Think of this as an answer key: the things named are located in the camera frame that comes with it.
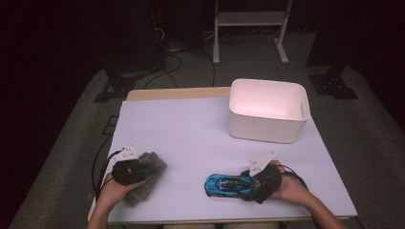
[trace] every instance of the white tabletop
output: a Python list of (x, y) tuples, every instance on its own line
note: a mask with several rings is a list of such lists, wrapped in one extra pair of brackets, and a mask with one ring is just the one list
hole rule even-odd
[(271, 151), (336, 216), (357, 215), (311, 118), (292, 144), (244, 140), (228, 133), (228, 103), (226, 97), (123, 102), (110, 153), (134, 145), (139, 153), (156, 152), (168, 167), (147, 200), (134, 208), (119, 203), (109, 223), (308, 219), (304, 207), (281, 200), (258, 204), (206, 195), (210, 175), (238, 175), (250, 158)]

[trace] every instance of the dark background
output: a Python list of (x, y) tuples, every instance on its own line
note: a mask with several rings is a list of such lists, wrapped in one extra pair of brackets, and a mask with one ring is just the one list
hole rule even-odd
[[(283, 7), (282, 1), (245, 2), (223, 0), (221, 8)], [(153, 26), (165, 28), (169, 37), (199, 41), (203, 31), (213, 30), (213, 4), (1, 1), (1, 228), (12, 221), (90, 79), (106, 63), (159, 68), (164, 47), (155, 45)], [(343, 53), (403, 130), (404, 10), (399, 1), (295, 1), (288, 23), (289, 31), (317, 30), (308, 65), (329, 65)]]

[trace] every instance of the person's left hand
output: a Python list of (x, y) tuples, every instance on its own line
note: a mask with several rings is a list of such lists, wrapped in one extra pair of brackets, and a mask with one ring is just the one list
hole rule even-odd
[(119, 203), (129, 191), (139, 187), (144, 182), (145, 181), (130, 185), (122, 185), (117, 183), (111, 174), (108, 174), (104, 179), (104, 185), (102, 186), (97, 204), (103, 202), (103, 204), (114, 206)]

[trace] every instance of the person's right hand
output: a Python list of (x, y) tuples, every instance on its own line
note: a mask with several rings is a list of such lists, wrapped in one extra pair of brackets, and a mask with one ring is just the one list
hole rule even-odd
[[(280, 165), (277, 168), (280, 172), (284, 172), (285, 168), (281, 166), (280, 161), (270, 161), (272, 165)], [(279, 198), (288, 202), (306, 205), (313, 195), (306, 189), (296, 178), (290, 176), (282, 176), (282, 183), (276, 192), (271, 195), (272, 198)]]

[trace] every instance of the car windshield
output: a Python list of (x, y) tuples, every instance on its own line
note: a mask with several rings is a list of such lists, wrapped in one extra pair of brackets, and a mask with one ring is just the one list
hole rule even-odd
[(232, 191), (242, 191), (244, 189), (249, 189), (250, 183), (243, 181), (241, 179), (221, 178), (221, 179), (218, 179), (217, 182), (215, 182), (215, 186), (217, 186), (217, 188), (219, 190), (222, 190), (225, 192), (232, 192)]

